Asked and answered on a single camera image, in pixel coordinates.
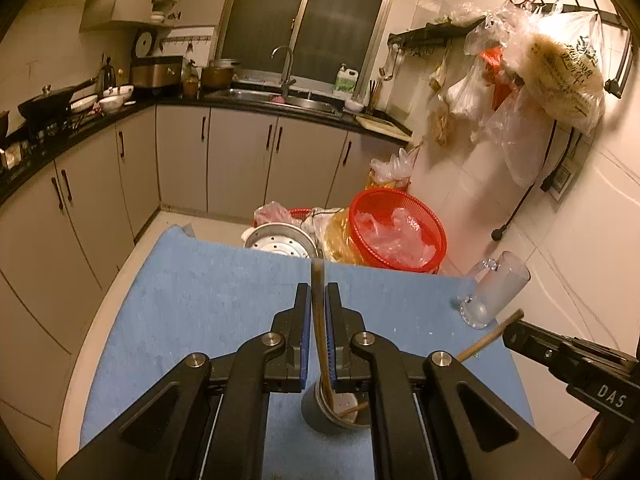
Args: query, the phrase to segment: faucet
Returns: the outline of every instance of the faucet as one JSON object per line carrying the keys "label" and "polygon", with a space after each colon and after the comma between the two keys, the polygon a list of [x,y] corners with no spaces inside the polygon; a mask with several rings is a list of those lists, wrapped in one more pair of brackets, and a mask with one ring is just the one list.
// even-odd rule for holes
{"label": "faucet", "polygon": [[282,95],[282,97],[287,98],[289,95],[289,87],[296,82],[295,79],[291,79],[291,67],[293,66],[293,50],[289,45],[277,46],[271,53],[271,59],[273,59],[273,56],[275,56],[276,52],[281,48],[286,48],[287,52],[289,53],[289,64],[286,66],[287,69],[284,74],[284,80],[282,81],[282,86],[280,87],[280,94]]}

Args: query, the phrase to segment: blue tablecloth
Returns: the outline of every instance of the blue tablecloth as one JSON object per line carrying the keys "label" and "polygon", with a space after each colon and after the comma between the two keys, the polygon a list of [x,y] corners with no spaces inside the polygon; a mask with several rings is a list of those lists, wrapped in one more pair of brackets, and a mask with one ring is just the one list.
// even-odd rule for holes
{"label": "blue tablecloth", "polygon": [[[482,337],[450,307],[460,284],[444,278],[326,265],[342,304],[368,330],[404,351],[456,355]],[[81,446],[103,430],[190,352],[233,352],[266,332],[273,315],[293,305],[296,285],[310,282],[310,262],[196,240],[178,226],[162,234],[140,269],[111,329],[89,394]],[[307,387],[319,375],[314,338]],[[532,416],[513,360],[500,340],[465,365],[525,420]],[[316,433],[300,413],[299,395],[272,394],[263,478],[371,479],[368,431]]]}

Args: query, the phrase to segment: glass mug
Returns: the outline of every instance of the glass mug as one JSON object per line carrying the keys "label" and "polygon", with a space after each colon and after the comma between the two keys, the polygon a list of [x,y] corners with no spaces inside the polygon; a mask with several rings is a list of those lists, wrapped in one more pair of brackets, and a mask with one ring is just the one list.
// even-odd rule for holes
{"label": "glass mug", "polygon": [[[476,282],[476,276],[486,274]],[[486,327],[498,313],[529,283],[531,273],[511,251],[504,251],[497,260],[488,258],[476,263],[463,276],[463,287],[471,292],[459,294],[460,314],[469,326]]]}

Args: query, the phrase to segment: metal screw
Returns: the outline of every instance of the metal screw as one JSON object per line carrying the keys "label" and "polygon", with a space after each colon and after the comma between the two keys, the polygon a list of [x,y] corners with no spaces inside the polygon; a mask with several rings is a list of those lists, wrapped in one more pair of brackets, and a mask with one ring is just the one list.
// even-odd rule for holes
{"label": "metal screw", "polygon": [[376,337],[371,332],[358,332],[354,338],[356,343],[362,346],[369,346],[376,340]]}
{"label": "metal screw", "polygon": [[282,336],[276,332],[267,332],[260,338],[260,340],[267,346],[276,346],[280,341],[282,341]]}
{"label": "metal screw", "polygon": [[447,354],[442,350],[438,350],[431,356],[431,361],[433,361],[436,366],[449,366],[451,364],[452,358],[450,354]]}
{"label": "metal screw", "polygon": [[187,357],[185,357],[184,360],[186,361],[187,366],[190,366],[191,368],[199,368],[204,364],[205,355],[199,352],[196,352],[196,353],[187,355]]}

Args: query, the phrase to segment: floor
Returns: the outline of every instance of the floor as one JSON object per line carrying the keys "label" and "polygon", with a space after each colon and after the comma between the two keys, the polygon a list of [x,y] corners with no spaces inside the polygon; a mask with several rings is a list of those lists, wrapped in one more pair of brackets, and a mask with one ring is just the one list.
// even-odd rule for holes
{"label": "floor", "polygon": [[62,466],[78,452],[84,407],[94,380],[95,370],[129,287],[160,235],[165,229],[174,224],[182,226],[191,224],[196,238],[199,240],[218,242],[236,247],[242,246],[240,235],[248,228],[247,225],[243,224],[198,218],[167,211],[160,211],[149,224],[146,232],[136,244],[102,300],[102,304],[96,313],[78,355],[66,393],[62,419],[60,420],[58,467]]}

